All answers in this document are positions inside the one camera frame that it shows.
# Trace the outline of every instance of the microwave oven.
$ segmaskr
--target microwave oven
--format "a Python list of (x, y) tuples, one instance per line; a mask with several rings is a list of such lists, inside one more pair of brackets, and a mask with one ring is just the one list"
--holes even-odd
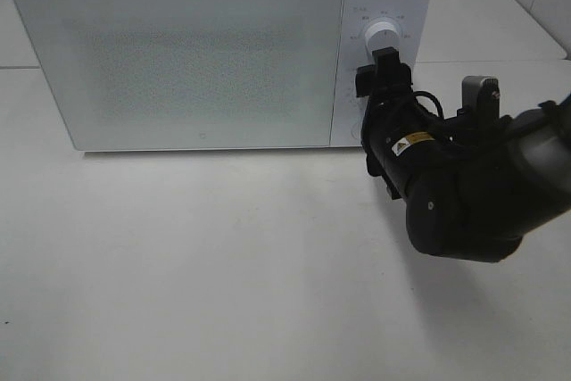
[(80, 151), (360, 144), (356, 69), (428, 0), (14, 0)]

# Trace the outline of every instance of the white knob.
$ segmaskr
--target white knob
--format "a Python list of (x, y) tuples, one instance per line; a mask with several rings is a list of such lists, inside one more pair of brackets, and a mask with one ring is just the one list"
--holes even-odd
[(392, 46), (399, 49), (401, 42), (401, 29), (399, 25), (389, 18), (373, 22), (365, 30), (365, 42), (367, 51), (373, 54), (377, 49)]

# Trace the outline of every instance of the yellow warning sticker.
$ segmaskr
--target yellow warning sticker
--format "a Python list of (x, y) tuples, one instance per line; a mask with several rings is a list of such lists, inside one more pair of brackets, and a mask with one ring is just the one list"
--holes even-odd
[(406, 151), (412, 145), (420, 142), (425, 142), (427, 140), (434, 140), (434, 137), (430, 136), (425, 131), (419, 131), (417, 133), (408, 134), (407, 136), (399, 139), (393, 145), (393, 152), (396, 156), (400, 156), (401, 153)]

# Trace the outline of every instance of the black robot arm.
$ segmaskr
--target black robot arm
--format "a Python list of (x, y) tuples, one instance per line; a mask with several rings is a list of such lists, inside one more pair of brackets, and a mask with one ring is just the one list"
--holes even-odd
[(368, 173), (405, 200), (417, 250), (500, 261), (527, 232), (571, 208), (571, 96), (500, 117), (498, 80), (466, 77), (462, 107), (445, 119), (436, 97), (412, 90), (396, 50), (373, 57), (355, 79), (357, 97), (368, 97), (361, 143)]

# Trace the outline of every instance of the white table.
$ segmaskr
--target white table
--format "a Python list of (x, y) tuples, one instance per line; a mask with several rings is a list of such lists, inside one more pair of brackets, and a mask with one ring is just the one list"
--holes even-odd
[[(431, 0), (419, 62), (559, 60), (565, 51), (515, 0)], [(12, 0), (0, 0), (0, 68), (37, 66)]]
[[(571, 88), (565, 61), (415, 81), (453, 112), (470, 73), (503, 112)], [(360, 151), (84, 155), (39, 70), (0, 82), (0, 379), (568, 379), (571, 216), (430, 258)]]

